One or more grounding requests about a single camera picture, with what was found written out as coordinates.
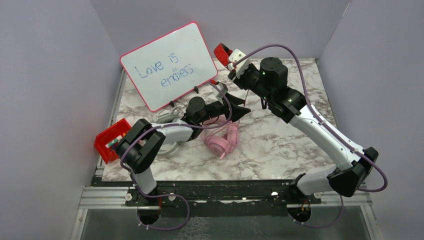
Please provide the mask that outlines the pink headphones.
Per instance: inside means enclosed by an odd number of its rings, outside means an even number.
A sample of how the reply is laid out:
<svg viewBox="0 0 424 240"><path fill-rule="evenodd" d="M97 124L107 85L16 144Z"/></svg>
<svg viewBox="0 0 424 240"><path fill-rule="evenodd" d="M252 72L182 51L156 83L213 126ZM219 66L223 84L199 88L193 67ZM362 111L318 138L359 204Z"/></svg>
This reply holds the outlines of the pink headphones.
<svg viewBox="0 0 424 240"><path fill-rule="evenodd" d="M229 121L225 123L226 120L222 115L205 121L202 124L204 127L208 125L217 126L219 124L223 124L223 126L215 128L210 133L207 133L205 130L200 135L204 145L214 155L219 156L220 160L232 153L240 141L240 121Z"/></svg>

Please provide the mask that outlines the red black headphones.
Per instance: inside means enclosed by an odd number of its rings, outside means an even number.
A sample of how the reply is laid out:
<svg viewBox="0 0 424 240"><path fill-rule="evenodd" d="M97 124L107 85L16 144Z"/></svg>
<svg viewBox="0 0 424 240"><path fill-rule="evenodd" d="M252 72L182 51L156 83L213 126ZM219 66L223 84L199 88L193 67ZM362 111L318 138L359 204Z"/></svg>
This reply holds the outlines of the red black headphones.
<svg viewBox="0 0 424 240"><path fill-rule="evenodd" d="M229 57L233 53L233 50L228 48L223 43L219 43L213 50L216 59L225 67L228 68L230 64Z"/></svg>

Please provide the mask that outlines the grey white headphones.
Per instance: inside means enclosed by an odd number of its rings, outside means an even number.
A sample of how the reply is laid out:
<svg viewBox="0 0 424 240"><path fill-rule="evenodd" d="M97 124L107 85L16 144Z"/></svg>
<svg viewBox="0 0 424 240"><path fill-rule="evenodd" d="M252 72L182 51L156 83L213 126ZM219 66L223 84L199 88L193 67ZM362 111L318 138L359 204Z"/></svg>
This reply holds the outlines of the grey white headphones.
<svg viewBox="0 0 424 240"><path fill-rule="evenodd" d="M179 108L180 108L179 106L175 106L173 108L161 110L156 118L156 123L162 125L162 124L177 122L178 120L180 120L180 117L181 117ZM170 130L171 130L170 127L167 127L163 130L163 134L166 135L166 140L163 142L163 145L172 144L172 146L167 149L161 148L158 151L158 154L157 154L158 156L164 157L164 156L171 155L181 145L181 141L175 141L172 138L169 139L168 135L170 134Z"/></svg>

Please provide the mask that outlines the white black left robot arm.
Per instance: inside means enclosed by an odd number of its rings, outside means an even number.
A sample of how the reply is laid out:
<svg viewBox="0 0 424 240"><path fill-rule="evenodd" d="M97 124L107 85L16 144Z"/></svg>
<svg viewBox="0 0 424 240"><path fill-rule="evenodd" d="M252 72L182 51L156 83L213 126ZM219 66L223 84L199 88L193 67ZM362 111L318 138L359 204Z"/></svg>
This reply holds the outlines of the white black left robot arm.
<svg viewBox="0 0 424 240"><path fill-rule="evenodd" d="M251 112L243 106L244 103L243 99L229 93L212 103L196 96L189 100L184 115L178 120L150 123L144 118L139 119L114 146L122 167L139 188L138 199L147 206L157 200L157 182L151 165L162 145L192 141L209 129L228 129L231 133L227 136L232 142L214 141L212 146L221 146L220 157L231 152L237 142L236 124Z"/></svg>

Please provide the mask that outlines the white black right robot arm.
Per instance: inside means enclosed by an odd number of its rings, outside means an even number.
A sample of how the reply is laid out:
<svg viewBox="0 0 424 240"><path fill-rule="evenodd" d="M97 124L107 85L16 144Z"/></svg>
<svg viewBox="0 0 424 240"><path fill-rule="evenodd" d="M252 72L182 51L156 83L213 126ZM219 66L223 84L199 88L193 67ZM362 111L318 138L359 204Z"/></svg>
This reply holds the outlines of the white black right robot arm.
<svg viewBox="0 0 424 240"><path fill-rule="evenodd" d="M265 107L285 123L292 125L316 143L334 162L335 166L315 173L302 173L290 183L289 199L300 204L309 195L335 191L352 197L372 170L372 162L379 153L373 148L363 148L350 140L323 117L315 117L315 108L309 108L305 96L288 86L288 68L277 57L261 60L260 68L252 63L244 65L236 75L232 70L228 78L239 88L250 90L261 98Z"/></svg>

